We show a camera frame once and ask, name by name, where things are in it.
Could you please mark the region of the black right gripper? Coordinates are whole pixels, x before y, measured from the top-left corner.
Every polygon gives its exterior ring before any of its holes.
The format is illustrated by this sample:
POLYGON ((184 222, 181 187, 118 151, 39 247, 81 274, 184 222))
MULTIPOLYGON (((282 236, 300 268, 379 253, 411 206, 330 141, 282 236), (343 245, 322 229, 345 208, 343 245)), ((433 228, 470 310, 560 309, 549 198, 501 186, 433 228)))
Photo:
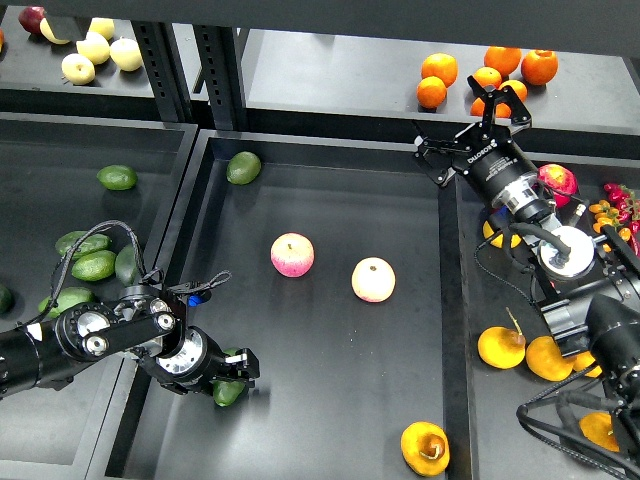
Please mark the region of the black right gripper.
POLYGON ((533 184, 537 168, 514 142, 508 127, 495 125, 497 107, 510 110, 510 129, 530 128, 532 117, 511 86, 483 87, 473 76, 467 78, 476 100, 483 103, 482 120, 459 132, 454 139, 434 139, 427 136, 417 120, 413 154, 417 166, 438 187, 444 188, 461 173, 487 206, 506 206, 523 210, 536 199, 533 184), (462 149, 463 159, 452 167, 454 156, 462 149))

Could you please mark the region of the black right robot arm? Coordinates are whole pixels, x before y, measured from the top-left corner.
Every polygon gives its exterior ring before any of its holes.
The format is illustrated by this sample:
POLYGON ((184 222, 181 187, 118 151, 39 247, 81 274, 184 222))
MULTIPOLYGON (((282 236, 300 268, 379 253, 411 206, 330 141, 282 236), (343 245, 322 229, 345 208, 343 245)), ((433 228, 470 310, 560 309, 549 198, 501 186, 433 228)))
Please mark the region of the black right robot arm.
POLYGON ((639 475, 639 260, 615 229, 579 227, 586 202, 567 197, 515 142, 531 115, 511 87, 470 79, 484 104, 480 120, 449 140, 419 133, 417 164, 438 186, 463 178, 484 202, 512 266, 531 278, 525 297, 563 359, 589 353, 601 368, 602 395, 572 389, 569 379, 521 404, 532 436, 617 479, 639 475))

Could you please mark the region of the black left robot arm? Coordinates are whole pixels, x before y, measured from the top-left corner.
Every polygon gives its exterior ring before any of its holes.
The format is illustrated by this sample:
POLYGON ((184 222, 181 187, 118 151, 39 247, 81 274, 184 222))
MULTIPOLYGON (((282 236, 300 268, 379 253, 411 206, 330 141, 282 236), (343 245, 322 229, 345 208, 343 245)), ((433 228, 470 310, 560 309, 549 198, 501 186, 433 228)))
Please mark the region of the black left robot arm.
POLYGON ((89 229, 122 228, 133 247, 137 284, 109 302, 83 302, 50 319, 41 312, 1 335, 1 395, 35 387, 61 390, 75 375, 112 355, 132 358, 165 389, 178 395, 214 392, 217 381, 251 388, 259 361, 248 348, 225 353, 201 328, 187 322, 189 300, 228 281, 222 271, 207 282, 168 287, 161 270, 148 272, 134 231, 108 220, 89 229))

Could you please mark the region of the yellow pear behind arm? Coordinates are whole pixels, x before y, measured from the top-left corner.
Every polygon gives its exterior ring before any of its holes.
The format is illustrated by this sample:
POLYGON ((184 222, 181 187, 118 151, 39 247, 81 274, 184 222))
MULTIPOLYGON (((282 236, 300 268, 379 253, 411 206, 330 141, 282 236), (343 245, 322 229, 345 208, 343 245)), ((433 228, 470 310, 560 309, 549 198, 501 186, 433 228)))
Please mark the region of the yellow pear behind arm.
POLYGON ((589 378, 597 378, 602 374, 602 368, 589 351, 582 352, 575 356, 573 370, 575 372, 585 370, 585 376, 589 378))

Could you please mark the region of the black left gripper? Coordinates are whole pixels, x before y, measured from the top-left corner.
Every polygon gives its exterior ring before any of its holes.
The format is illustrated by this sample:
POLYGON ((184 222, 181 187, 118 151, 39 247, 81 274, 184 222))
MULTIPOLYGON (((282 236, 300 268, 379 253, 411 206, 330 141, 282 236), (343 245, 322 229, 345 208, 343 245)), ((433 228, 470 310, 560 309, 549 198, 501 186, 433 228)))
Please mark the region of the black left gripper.
POLYGON ((171 357, 156 357, 150 374, 175 394, 212 397, 215 380, 239 381, 253 388, 260 377, 260 363, 249 348, 223 352, 202 329, 188 327, 178 352, 171 357))

